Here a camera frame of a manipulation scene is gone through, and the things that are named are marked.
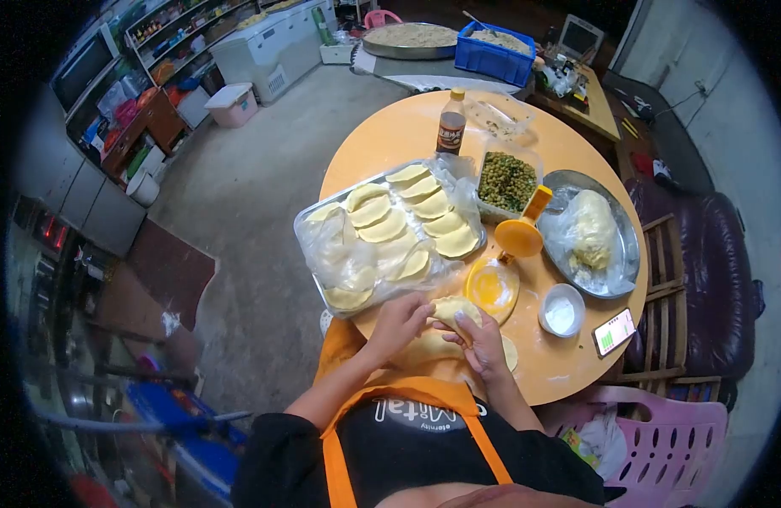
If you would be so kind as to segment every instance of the green peas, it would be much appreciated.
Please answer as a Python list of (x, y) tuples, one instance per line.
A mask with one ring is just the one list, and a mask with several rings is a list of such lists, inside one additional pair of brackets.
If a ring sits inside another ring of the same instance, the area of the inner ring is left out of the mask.
[(478, 198), (493, 207), (520, 214), (537, 187), (535, 169), (503, 152), (484, 158)]

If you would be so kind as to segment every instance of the small white bowl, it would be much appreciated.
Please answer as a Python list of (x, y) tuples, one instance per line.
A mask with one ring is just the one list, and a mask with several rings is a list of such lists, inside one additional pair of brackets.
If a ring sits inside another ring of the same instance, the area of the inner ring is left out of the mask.
[[(568, 298), (568, 300), (571, 302), (571, 305), (574, 309), (574, 321), (571, 327), (565, 330), (564, 333), (559, 333), (558, 331), (552, 329), (546, 320), (546, 310), (552, 301), (563, 297)], [(582, 327), (582, 321), (585, 320), (585, 318), (586, 302), (582, 299), (580, 292), (568, 284), (555, 284), (550, 290), (548, 290), (548, 293), (546, 293), (546, 298), (544, 298), (543, 303), (540, 304), (540, 314), (538, 314), (540, 326), (542, 326), (544, 330), (551, 334), (557, 335), (558, 337), (563, 337), (564, 339), (577, 335), (580, 331), (580, 328)]]

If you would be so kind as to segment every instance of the wall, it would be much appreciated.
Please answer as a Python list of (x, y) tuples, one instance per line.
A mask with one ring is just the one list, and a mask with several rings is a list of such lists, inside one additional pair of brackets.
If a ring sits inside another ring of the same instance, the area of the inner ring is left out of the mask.
[[(673, 105), (717, 191), (746, 226), (751, 273), (764, 282), (755, 364), (738, 383), (724, 456), (699, 505), (728, 505), (759, 458), (781, 408), (781, 124), (755, 67), (705, 2), (653, 0), (621, 76)], [(695, 81), (703, 80), (706, 94)]]

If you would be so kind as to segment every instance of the hand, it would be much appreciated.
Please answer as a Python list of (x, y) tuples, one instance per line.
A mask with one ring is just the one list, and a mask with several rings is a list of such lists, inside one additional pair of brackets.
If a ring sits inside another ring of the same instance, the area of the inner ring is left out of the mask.
[(498, 322), (492, 319), (480, 307), (478, 307), (478, 311), (481, 313), (480, 327), (465, 313), (460, 310), (456, 312), (458, 325), (473, 338), (473, 347), (471, 348), (467, 346), (467, 343), (460, 335), (455, 333), (455, 330), (441, 321), (433, 323), (433, 328), (451, 331), (451, 333), (444, 334), (443, 339), (460, 345), (461, 349), (464, 350), (469, 366), (481, 376), (481, 379), (486, 381), (501, 373), (508, 374), (509, 369), (506, 367), (504, 342), (500, 338)]
[(374, 333), (362, 348), (376, 368), (390, 360), (425, 328), (427, 318), (435, 312), (424, 293), (410, 293), (387, 301), (379, 310)]

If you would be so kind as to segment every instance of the black shirt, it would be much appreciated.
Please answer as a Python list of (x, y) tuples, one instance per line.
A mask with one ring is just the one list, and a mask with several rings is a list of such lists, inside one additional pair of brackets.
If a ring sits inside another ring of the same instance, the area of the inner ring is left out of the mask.
[[(604, 504), (603, 482), (556, 437), (518, 432), (476, 399), (479, 420), (512, 481), (548, 493)], [(374, 508), (400, 490), (437, 483), (497, 484), (456, 413), (380, 396), (354, 406), (337, 425), (359, 508)], [(263, 414), (238, 466), (237, 508), (330, 506), (320, 431), (293, 414)]]

